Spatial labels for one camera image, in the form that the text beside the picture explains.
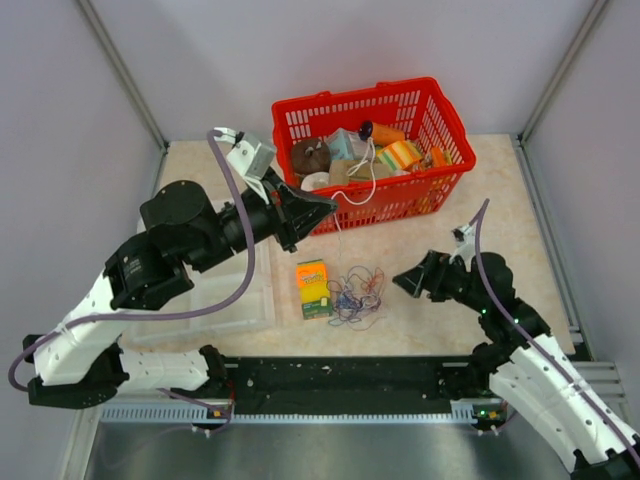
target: small box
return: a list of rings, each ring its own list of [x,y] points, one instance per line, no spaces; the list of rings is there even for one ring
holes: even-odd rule
[[[355,160],[336,160],[331,162],[331,168],[329,169],[329,185],[349,185],[350,182],[370,182],[371,178],[371,165],[362,165],[351,176],[347,172],[358,165],[360,162]],[[386,165],[383,165],[379,161],[373,162],[373,174],[376,180],[382,180],[383,178],[389,178],[392,176],[392,172]]]
[[[367,142],[360,140],[355,132],[339,128],[327,138],[331,161],[360,160],[367,151]]]
[[[300,290],[302,317],[312,318],[330,317],[333,314],[331,293],[327,282],[327,266],[322,260],[299,263],[296,266],[296,280]]]

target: orange bottle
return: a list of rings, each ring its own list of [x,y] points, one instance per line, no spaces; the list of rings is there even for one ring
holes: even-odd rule
[[[373,123],[369,120],[362,123],[358,135],[360,135],[360,140],[364,142],[371,137],[373,138],[374,144],[382,145],[383,147],[391,145],[398,140],[406,140],[402,130],[380,125],[379,123]]]

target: yellow object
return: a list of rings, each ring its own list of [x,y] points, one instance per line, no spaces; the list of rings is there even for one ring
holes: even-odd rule
[[[378,159],[391,170],[407,170],[422,160],[424,155],[410,140],[400,140],[385,147]]]
[[[431,149],[431,159],[433,160],[434,167],[446,167],[453,163],[451,153],[448,150],[443,152],[440,147],[433,147]]]
[[[331,294],[327,286],[329,277],[322,260],[299,263],[296,266],[296,281],[305,320],[332,315]]]

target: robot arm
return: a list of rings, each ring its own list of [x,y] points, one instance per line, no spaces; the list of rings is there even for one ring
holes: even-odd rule
[[[393,282],[418,298],[423,290],[433,302],[453,299],[476,311],[491,344],[478,345],[464,374],[442,388],[452,398],[473,397],[486,391],[503,398],[555,450],[573,479],[639,478],[640,470],[613,428],[636,452],[640,437],[615,415],[571,365],[546,322],[515,295],[513,273],[503,257],[481,253],[482,263],[500,303],[532,337],[527,341],[496,308],[482,282],[473,240],[475,228],[454,230],[453,255],[429,251],[413,269]],[[466,262],[471,260],[470,270]],[[567,380],[533,343],[542,346],[568,372]],[[604,421],[590,403],[606,413]]]
[[[228,129],[222,129],[221,139],[233,144],[227,160],[250,187],[241,198],[256,243],[273,235],[283,250],[294,252],[296,243],[336,210],[335,202],[290,187],[278,177],[269,167],[273,146]],[[216,212],[195,182],[167,185],[140,213],[146,230],[107,260],[89,293],[59,325],[61,335],[27,358],[36,370],[28,384],[31,404],[79,409],[122,392],[215,392],[224,385],[224,364],[211,346],[185,354],[123,350],[116,342],[129,322],[108,317],[66,328],[88,315],[117,313],[142,320],[144,314],[129,312],[159,310],[193,288],[185,265],[204,272],[247,248],[237,208],[227,203]],[[29,335],[24,348],[39,337]]]

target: metal floor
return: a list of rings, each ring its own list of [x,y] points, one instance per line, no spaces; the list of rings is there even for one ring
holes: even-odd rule
[[[170,433],[109,470],[167,425],[103,423],[85,480],[556,480],[555,453],[521,418],[499,437],[469,426],[232,425],[206,440]]]

